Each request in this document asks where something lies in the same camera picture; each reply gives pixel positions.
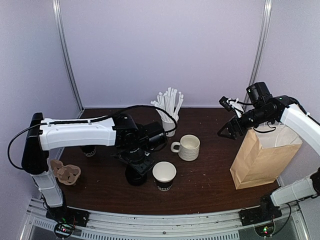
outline dark wooden table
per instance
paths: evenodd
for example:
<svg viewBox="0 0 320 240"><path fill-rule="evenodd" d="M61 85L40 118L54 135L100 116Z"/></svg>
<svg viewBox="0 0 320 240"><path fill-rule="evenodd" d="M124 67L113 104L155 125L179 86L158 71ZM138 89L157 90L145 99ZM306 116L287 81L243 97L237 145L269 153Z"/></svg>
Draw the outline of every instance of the dark wooden table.
<svg viewBox="0 0 320 240"><path fill-rule="evenodd" d="M86 109L83 118L100 117L115 109ZM140 124L160 121L153 109L128 111ZM183 108L179 113L178 129L160 152L153 153L156 161L175 165L177 175L172 189L158 190L152 172L142 186L131 186L125 178L126 165L112 157L114 147L98 146L95 156L87 158L79 147L64 150L61 161L81 168L75 186L60 184L69 206L88 210L124 214L194 214L226 211L256 206L260 197L278 188L277 182L236 190L230 167L243 137L231 140L217 136L217 131L232 114L222 108ZM186 134L200 139L200 154L192 162L183 161L170 151L173 141Z"/></svg>

